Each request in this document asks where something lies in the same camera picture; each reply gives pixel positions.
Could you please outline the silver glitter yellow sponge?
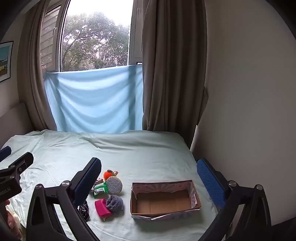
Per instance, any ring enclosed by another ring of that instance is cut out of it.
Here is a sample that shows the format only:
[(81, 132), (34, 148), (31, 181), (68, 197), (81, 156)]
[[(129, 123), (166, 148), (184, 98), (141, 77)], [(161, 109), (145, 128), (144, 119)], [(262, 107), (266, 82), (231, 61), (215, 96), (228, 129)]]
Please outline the silver glitter yellow sponge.
[(118, 177), (111, 176), (103, 183), (103, 188), (105, 193), (119, 194), (123, 189), (123, 184)]

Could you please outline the black printed satin cloth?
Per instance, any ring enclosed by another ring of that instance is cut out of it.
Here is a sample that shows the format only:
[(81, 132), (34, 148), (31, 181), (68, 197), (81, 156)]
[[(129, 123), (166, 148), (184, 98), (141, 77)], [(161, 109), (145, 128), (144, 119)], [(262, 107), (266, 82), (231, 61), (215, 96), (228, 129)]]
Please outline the black printed satin cloth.
[(87, 200), (85, 200), (82, 205), (78, 206), (78, 211), (86, 222), (90, 220), (89, 206)]

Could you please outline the magenta leather pouch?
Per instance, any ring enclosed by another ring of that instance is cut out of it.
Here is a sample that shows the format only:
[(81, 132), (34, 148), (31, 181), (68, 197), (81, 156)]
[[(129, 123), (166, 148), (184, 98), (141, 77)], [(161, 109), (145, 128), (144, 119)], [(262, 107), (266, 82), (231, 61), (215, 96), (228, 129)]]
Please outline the magenta leather pouch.
[(111, 211), (106, 207), (107, 200), (105, 198), (94, 202), (96, 212), (102, 219), (106, 219), (112, 215)]

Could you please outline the beige headboard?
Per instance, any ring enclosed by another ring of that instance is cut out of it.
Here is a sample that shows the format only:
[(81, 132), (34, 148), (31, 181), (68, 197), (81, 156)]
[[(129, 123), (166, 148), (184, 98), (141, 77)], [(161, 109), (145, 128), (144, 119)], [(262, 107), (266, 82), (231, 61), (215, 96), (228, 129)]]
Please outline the beige headboard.
[(10, 109), (7, 113), (1, 116), (0, 121), (1, 148), (11, 137), (15, 135), (25, 135), (34, 130), (26, 105), (24, 103), (19, 103)]

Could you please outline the grey fuzzy sock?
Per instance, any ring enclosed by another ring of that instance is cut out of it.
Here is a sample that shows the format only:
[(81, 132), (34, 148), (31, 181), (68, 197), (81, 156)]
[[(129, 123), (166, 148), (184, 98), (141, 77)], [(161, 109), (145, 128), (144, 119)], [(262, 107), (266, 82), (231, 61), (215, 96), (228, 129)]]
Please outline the grey fuzzy sock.
[(110, 195), (106, 201), (106, 208), (111, 213), (117, 213), (122, 211), (124, 208), (123, 199), (117, 195)]

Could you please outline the light blue hanging cloth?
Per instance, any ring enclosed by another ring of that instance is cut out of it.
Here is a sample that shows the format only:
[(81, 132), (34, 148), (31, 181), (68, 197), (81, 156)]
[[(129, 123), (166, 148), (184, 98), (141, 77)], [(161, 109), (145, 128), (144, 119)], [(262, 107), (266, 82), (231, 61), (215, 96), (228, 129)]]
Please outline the light blue hanging cloth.
[(142, 129), (142, 66), (47, 72), (45, 90), (58, 131), (123, 133)]

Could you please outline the green wet wipes pack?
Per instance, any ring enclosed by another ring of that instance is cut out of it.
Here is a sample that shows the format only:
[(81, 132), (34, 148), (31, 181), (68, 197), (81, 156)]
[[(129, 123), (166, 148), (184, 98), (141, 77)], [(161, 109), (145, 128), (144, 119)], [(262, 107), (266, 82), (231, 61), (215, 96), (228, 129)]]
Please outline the green wet wipes pack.
[(102, 182), (100, 184), (97, 184), (93, 188), (93, 196), (94, 196), (94, 198), (97, 198), (99, 195), (104, 194), (104, 193), (109, 193), (106, 182)]

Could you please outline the orange pompom plush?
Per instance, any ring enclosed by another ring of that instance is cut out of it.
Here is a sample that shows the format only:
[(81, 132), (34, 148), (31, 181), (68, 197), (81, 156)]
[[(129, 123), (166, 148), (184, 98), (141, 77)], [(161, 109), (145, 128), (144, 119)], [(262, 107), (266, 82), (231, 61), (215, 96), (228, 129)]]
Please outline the orange pompom plush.
[(108, 169), (107, 171), (105, 171), (103, 173), (103, 180), (106, 181), (108, 178), (112, 177), (112, 176), (117, 176), (118, 175), (118, 171), (112, 171), (110, 169)]

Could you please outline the framed wall picture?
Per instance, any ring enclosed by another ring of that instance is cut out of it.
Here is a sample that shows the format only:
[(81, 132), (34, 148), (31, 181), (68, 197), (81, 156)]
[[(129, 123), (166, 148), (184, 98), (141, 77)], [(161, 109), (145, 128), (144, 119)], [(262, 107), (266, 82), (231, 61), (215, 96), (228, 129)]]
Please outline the framed wall picture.
[(0, 82), (11, 77), (11, 54), (13, 41), (4, 42), (0, 45)]

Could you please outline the window with white frame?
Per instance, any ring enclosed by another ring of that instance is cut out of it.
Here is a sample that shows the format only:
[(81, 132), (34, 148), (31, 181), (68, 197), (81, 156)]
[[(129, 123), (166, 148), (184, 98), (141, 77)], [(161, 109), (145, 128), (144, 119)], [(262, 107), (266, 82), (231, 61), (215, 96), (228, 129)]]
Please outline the window with white frame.
[(145, 1), (50, 1), (43, 19), (43, 71), (142, 63)]

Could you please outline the brown curtain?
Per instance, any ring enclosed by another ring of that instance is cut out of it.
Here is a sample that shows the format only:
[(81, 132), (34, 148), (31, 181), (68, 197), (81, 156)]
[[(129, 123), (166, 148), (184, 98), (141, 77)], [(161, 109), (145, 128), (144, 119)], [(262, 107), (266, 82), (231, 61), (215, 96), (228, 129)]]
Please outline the brown curtain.
[(149, 1), (142, 33), (144, 130), (191, 146), (207, 102), (204, 1)]
[(20, 102), (26, 105), (35, 130), (57, 129), (44, 88), (40, 40), (49, 1), (39, 1), (25, 18), (18, 47), (17, 82)]

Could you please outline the patterned cardboard box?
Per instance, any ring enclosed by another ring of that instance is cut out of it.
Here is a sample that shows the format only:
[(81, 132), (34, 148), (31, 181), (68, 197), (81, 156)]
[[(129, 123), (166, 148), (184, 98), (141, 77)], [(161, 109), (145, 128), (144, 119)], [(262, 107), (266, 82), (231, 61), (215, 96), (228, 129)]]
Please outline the patterned cardboard box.
[(133, 219), (180, 219), (192, 216), (200, 208), (201, 201), (192, 180), (132, 184), (130, 214)]

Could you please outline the brown left curtain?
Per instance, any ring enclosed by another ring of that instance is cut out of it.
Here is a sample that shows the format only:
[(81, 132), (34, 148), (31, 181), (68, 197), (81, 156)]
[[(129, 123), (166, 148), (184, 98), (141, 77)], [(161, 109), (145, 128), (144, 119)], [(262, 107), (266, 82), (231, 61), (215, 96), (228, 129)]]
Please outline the brown left curtain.
[(25, 18), (18, 47), (17, 82), (20, 102), (26, 105), (35, 130), (57, 129), (44, 88), (40, 40), (49, 1), (39, 1)]

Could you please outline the pink fabric garment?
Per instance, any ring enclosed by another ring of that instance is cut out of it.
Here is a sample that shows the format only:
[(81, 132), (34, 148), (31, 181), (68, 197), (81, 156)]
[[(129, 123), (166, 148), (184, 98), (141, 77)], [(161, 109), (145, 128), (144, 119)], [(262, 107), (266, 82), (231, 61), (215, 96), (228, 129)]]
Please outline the pink fabric garment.
[(99, 184), (101, 184), (103, 182), (104, 182), (104, 180), (102, 178), (97, 178), (96, 181), (95, 181), (95, 183), (93, 184), (93, 186), (91, 188), (91, 192), (94, 191), (96, 185), (99, 185)]

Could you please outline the brown right curtain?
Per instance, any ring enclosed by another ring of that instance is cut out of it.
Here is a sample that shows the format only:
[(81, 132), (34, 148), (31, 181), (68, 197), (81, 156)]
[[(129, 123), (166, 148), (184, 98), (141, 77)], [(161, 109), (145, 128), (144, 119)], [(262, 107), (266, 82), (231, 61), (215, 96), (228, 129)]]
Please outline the brown right curtain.
[(149, 1), (142, 33), (144, 130), (191, 146), (207, 102), (204, 1)]

